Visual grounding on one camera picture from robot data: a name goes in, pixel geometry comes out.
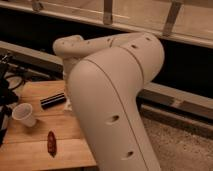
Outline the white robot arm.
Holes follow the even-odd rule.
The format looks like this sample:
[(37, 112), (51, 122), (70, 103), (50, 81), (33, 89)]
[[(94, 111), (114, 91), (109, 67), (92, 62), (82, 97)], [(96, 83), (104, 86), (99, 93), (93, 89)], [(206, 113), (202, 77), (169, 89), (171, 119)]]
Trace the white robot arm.
[(164, 49), (149, 33), (59, 38), (65, 90), (100, 171), (161, 171), (136, 96), (160, 72)]

